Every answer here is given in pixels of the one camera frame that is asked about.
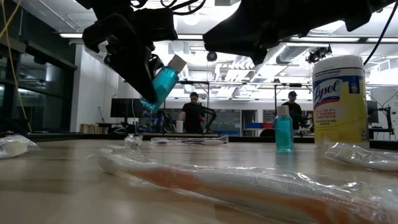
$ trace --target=plastic wrapper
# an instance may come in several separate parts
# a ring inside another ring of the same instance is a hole
[[[152,138],[150,141],[156,145],[221,146],[228,144],[228,136],[219,138]]]
[[[396,223],[397,185],[371,185],[255,167],[162,164],[119,146],[99,151],[103,170],[213,198],[281,223]]]
[[[124,147],[127,149],[135,149],[142,143],[142,136],[129,135],[124,139]]]
[[[398,172],[398,153],[372,151],[346,143],[324,139],[325,157],[368,169]]]
[[[37,151],[40,148],[36,143],[20,135],[0,138],[0,159],[9,159],[20,156],[28,151]]]

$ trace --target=wooden table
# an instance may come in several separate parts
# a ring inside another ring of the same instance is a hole
[[[96,149],[123,141],[43,142],[40,152],[0,160],[1,223],[266,223],[263,219],[169,190],[133,187],[87,159]],[[199,166],[257,166],[327,175],[341,180],[392,182],[395,176],[337,164],[313,144],[278,154],[274,144],[154,146],[143,155],[165,163]]]

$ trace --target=yellow canister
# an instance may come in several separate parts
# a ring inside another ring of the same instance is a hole
[[[322,60],[312,75],[315,144],[324,137],[369,147],[363,61],[355,55]]]

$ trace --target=blue mouthwash bottle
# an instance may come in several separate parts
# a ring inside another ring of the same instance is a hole
[[[293,151],[293,120],[289,116],[288,106],[279,106],[277,108],[275,140],[278,152]]]
[[[186,66],[186,61],[178,55],[174,55],[168,66],[164,66],[154,78],[153,84],[157,95],[155,103],[149,103],[145,98],[141,98],[141,103],[149,110],[156,112],[166,100],[175,84],[178,82],[178,75]]]

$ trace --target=man in black shirt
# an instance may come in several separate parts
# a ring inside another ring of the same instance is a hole
[[[201,112],[200,105],[198,103],[198,93],[191,93],[191,103],[185,103],[180,113],[179,120],[184,122],[184,129],[187,133],[202,133],[203,128],[201,122],[205,117],[204,113]]]
[[[282,106],[289,106],[290,117],[293,119],[293,130],[298,131],[300,129],[299,121],[302,117],[302,110],[300,105],[296,104],[295,100],[297,98],[297,93],[291,91],[289,93],[289,101],[282,104]]]

